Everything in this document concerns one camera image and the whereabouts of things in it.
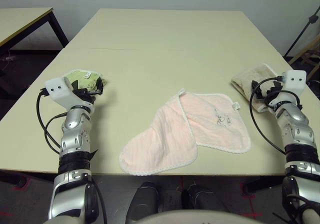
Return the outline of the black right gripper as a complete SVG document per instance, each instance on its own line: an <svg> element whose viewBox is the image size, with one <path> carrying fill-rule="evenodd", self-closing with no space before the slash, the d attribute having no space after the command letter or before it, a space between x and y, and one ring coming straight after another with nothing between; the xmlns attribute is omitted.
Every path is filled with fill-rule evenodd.
<svg viewBox="0 0 320 224"><path fill-rule="evenodd" d="M257 81L255 80L251 81L251 89L252 89L252 92L255 94L255 99L258 102L262 102L264 100L266 100L267 102L271 102L273 99L275 99L278 96L278 94L275 92L282 90L282 88L283 86L280 82L274 81L272 88L267 89L266 91L262 91Z"/></svg>

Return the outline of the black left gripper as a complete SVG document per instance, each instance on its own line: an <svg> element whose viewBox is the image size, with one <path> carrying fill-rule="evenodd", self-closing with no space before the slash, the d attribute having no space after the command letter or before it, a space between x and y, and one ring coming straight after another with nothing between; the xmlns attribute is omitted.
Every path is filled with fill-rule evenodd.
<svg viewBox="0 0 320 224"><path fill-rule="evenodd" d="M96 90L89 91L87 88L79 89L78 80L71 83L72 92L83 101L95 101L96 95L102 95L104 90L103 80L99 77L96 81Z"/></svg>

